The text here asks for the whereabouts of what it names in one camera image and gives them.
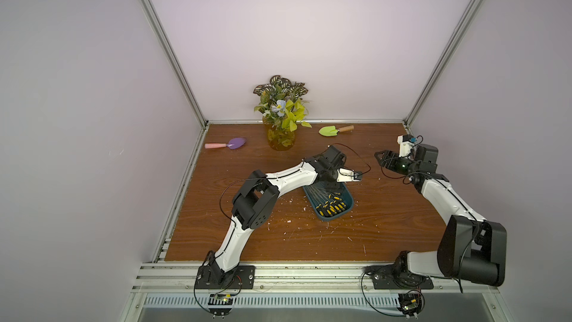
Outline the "teal plastic storage box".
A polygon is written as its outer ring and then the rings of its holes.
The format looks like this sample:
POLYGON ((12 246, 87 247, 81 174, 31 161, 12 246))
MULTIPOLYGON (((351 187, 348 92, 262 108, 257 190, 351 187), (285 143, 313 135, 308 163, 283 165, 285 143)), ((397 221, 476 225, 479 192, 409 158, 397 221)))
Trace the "teal plastic storage box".
POLYGON ((318 219, 330 222, 349 213, 355 201, 345 183, 313 183, 303 191, 318 219))

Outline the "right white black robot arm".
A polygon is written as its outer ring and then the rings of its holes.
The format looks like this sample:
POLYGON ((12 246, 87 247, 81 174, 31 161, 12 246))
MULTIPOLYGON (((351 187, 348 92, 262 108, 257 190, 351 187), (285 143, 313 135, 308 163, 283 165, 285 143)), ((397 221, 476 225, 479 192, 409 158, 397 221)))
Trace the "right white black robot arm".
POLYGON ((435 251, 402 251, 389 269, 397 285, 417 287, 430 278, 499 287, 505 281, 505 227, 484 218, 437 171, 438 149, 413 145, 403 153, 390 150, 374 154, 381 169, 400 174, 429 201, 446 224, 435 251))

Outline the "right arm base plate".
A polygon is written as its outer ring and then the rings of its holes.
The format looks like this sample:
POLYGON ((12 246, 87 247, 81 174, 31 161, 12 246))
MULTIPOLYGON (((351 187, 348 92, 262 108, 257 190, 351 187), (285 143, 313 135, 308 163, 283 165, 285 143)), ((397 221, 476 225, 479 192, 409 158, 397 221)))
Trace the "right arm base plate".
POLYGON ((429 277, 399 270, 393 265, 372 266, 369 278, 376 290, 431 290, 433 281, 429 277))

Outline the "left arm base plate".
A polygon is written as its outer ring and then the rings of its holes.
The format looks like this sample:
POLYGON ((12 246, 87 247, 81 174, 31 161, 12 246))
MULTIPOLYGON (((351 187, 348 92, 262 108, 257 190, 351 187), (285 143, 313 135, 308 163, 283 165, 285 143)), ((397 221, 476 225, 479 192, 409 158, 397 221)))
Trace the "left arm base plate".
POLYGON ((211 265, 201 266, 195 281, 195 289, 253 289, 256 276, 254 265, 238 265, 223 272, 211 265))

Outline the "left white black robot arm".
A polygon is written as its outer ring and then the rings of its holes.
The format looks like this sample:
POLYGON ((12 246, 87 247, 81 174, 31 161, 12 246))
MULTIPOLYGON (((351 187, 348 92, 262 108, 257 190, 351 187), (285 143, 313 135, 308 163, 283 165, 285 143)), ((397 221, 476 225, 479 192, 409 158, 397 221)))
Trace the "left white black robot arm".
POLYGON ((360 181, 363 174, 346 168, 345 160, 345 154, 329 146, 322 153, 282 171, 253 171, 241 181, 242 187, 232 199, 229 229, 220 248, 208 259, 208 266, 222 275, 234 271, 250 236, 271 217, 281 196, 318 183, 336 188, 344 183, 360 181))

